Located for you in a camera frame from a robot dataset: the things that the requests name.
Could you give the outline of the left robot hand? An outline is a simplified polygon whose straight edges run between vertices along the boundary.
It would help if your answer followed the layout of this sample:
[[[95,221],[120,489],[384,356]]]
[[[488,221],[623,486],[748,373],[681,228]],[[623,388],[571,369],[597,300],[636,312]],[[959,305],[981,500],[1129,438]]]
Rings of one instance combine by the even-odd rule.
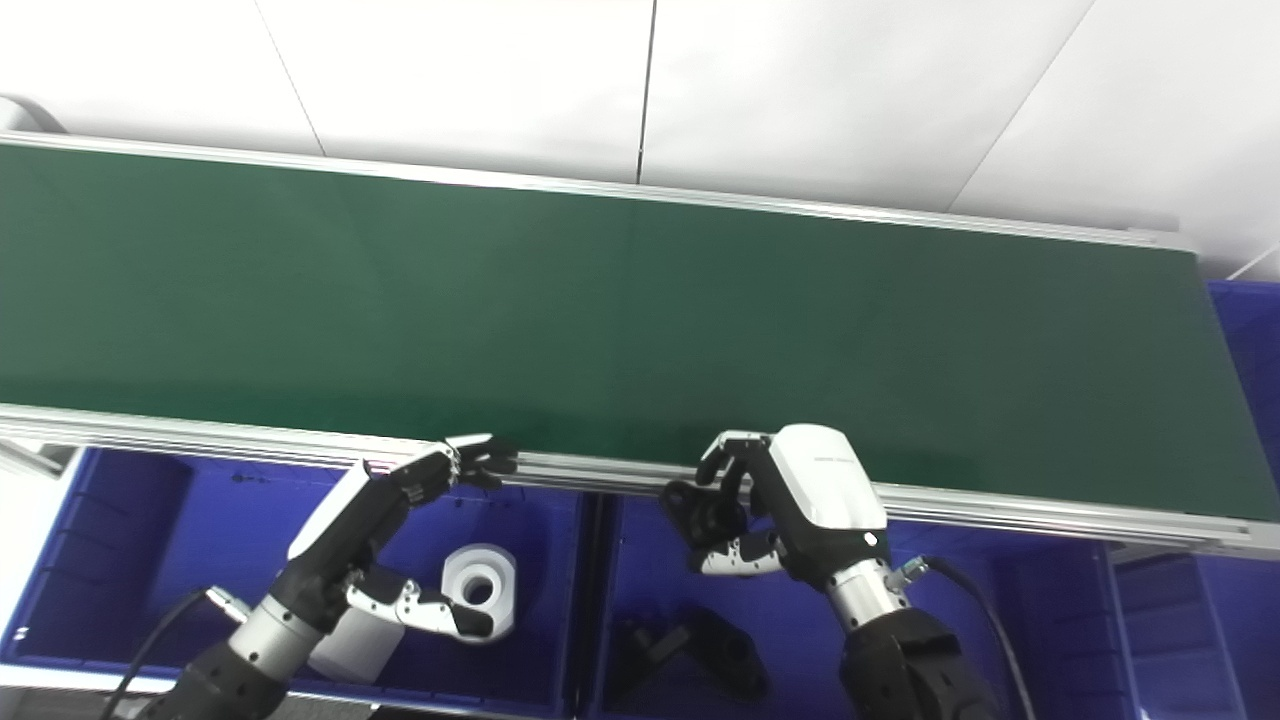
[[[337,507],[273,582],[268,597],[280,623],[328,635],[349,609],[380,621],[458,641],[493,637],[495,619],[442,591],[378,565],[408,515],[456,486],[498,489],[518,466],[518,450],[493,434],[430,443],[385,473],[353,465],[360,487]]]

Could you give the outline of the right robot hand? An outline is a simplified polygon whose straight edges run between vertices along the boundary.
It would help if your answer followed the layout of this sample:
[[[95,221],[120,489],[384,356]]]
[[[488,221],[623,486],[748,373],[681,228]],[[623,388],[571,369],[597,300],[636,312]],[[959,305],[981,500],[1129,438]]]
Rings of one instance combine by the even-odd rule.
[[[842,432],[815,424],[773,433],[723,430],[698,462],[695,482],[709,486],[718,474],[719,492],[731,500],[749,478],[751,501],[773,525],[694,550],[694,571],[749,577],[785,570],[824,592],[860,562],[890,561],[887,512]]]

